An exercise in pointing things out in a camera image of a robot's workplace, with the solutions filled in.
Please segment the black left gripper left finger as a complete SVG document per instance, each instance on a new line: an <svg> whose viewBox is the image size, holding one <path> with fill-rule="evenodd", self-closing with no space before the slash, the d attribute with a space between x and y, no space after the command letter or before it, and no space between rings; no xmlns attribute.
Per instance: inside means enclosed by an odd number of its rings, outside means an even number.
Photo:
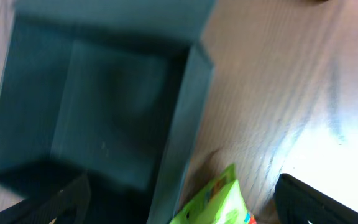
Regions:
<svg viewBox="0 0 358 224"><path fill-rule="evenodd" d="M91 200L88 176L83 174L61 190L23 200L0 212L0 224L82 224Z"/></svg>

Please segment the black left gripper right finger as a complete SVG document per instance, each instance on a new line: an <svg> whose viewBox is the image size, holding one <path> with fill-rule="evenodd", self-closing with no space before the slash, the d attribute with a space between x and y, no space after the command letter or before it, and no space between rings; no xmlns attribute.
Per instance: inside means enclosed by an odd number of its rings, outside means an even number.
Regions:
<svg viewBox="0 0 358 224"><path fill-rule="evenodd" d="M273 199L280 223L358 224L358 212L290 174L280 174Z"/></svg>

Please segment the green candy bag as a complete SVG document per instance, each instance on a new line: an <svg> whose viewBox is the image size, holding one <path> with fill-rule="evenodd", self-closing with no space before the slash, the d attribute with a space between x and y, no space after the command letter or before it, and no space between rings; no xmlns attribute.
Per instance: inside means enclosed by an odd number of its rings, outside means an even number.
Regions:
<svg viewBox="0 0 358 224"><path fill-rule="evenodd" d="M234 164L209 181L170 221L170 224L256 223L242 197Z"/></svg>

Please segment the dark green box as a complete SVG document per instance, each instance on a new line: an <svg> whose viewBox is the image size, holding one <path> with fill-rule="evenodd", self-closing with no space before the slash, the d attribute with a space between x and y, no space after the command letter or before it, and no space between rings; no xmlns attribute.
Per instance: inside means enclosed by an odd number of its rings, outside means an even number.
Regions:
<svg viewBox="0 0 358 224"><path fill-rule="evenodd" d="M213 76L211 0L16 1L0 87L0 185L86 179L83 223L168 223Z"/></svg>

